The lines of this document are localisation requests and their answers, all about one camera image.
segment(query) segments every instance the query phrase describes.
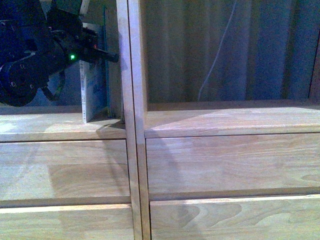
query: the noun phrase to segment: robotic arm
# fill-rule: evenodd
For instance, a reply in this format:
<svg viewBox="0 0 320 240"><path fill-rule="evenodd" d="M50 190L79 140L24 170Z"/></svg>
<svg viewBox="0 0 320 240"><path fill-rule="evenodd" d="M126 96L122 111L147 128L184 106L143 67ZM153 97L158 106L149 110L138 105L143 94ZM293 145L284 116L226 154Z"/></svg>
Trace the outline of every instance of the robotic arm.
<svg viewBox="0 0 320 240"><path fill-rule="evenodd" d="M50 101L49 76L63 72L78 60L119 61L119 54L97 48L97 33L83 28L80 13L87 0L52 0L47 19L38 0L0 0L0 103L21 107L38 89Z"/></svg>

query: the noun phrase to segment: drawer front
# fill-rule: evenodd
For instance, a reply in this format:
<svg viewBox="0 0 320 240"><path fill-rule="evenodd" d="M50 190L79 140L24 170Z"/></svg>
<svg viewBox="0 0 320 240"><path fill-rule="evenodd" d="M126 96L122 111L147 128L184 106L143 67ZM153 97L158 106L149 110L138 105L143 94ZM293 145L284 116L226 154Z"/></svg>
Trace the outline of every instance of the drawer front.
<svg viewBox="0 0 320 240"><path fill-rule="evenodd" d="M0 209L2 240L133 240L128 204Z"/></svg>
<svg viewBox="0 0 320 240"><path fill-rule="evenodd" d="M320 195L154 201L152 240L318 240Z"/></svg>
<svg viewBox="0 0 320 240"><path fill-rule="evenodd" d="M318 193L320 134L146 140L151 200Z"/></svg>
<svg viewBox="0 0 320 240"><path fill-rule="evenodd" d="M0 143L0 156L2 206L130 202L125 140Z"/></svg>

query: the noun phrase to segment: vertical wooden panel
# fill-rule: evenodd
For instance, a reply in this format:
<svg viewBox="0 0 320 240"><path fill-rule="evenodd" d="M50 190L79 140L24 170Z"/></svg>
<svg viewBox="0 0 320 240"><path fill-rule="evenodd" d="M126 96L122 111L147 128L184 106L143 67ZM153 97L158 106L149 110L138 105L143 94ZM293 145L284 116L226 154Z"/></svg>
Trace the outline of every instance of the vertical wooden panel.
<svg viewBox="0 0 320 240"><path fill-rule="evenodd" d="M142 240L128 2L127 0L117 0L116 4L134 239Z"/></svg>
<svg viewBox="0 0 320 240"><path fill-rule="evenodd" d="M128 0L130 44L132 62L132 81L134 96L135 131L138 157L138 173L140 185L140 204L142 235L144 240L151 238L150 214L147 177L147 157L145 140L145 119L148 109L147 103L147 59L144 33L144 8L143 0Z"/></svg>

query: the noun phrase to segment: wooden cabinet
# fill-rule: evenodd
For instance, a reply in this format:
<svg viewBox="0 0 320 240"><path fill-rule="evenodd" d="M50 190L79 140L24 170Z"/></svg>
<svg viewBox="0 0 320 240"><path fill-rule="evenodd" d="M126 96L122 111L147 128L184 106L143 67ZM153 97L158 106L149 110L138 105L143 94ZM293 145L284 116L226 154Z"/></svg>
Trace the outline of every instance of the wooden cabinet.
<svg viewBox="0 0 320 240"><path fill-rule="evenodd" d="M260 3L245 5L252 12L246 15L242 9L241 13L251 23L242 29L239 20L234 21L241 30L232 29L226 39L236 43L238 33L253 34L234 46L219 45L230 22L213 22L227 8L231 13L239 11L237 1L233 6L232 10L225 1L128 0L144 240L316 240L320 236L319 25L313 31L312 49L308 48L312 57L305 58L314 64L313 70L309 67L308 77L296 78L308 86L307 94L289 97L289 85L298 92L302 85L288 82L289 69L271 67L279 60L278 52L271 53L279 39L267 46L272 46L265 55L270 60L255 55L265 50L263 43L256 44L261 37L256 31L262 31L257 20L262 16ZM232 17L227 14L222 19ZM214 26L217 32L209 34ZM268 34L263 37L271 43ZM245 39L251 47L244 46ZM245 54L236 45L247 48ZM217 60L221 46L225 55ZM283 60L294 55L295 49L289 50ZM239 55L232 56L233 51ZM244 63L242 57L248 60L243 68L238 65ZM196 101L216 60L220 63L206 91L218 99ZM285 67L293 67L292 62ZM263 68L261 77L250 70L257 64ZM277 88L273 83L281 76L271 72L278 70L284 74ZM245 97L233 101L240 94L237 84L242 77ZM261 81L258 92L262 95L273 87L283 87L283 92L276 97L268 93L261 99L253 97L255 81ZM232 100L219 100L225 96Z"/></svg>

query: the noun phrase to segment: gray curtain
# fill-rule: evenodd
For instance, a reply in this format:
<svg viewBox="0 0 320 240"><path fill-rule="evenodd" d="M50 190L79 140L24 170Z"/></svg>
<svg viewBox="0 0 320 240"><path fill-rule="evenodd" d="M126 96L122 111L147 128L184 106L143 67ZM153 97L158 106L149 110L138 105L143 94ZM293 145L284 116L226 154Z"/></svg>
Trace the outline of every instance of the gray curtain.
<svg viewBox="0 0 320 240"><path fill-rule="evenodd" d="M195 102L235 0L148 0L151 103ZM201 101L308 98L319 0L238 0Z"/></svg>

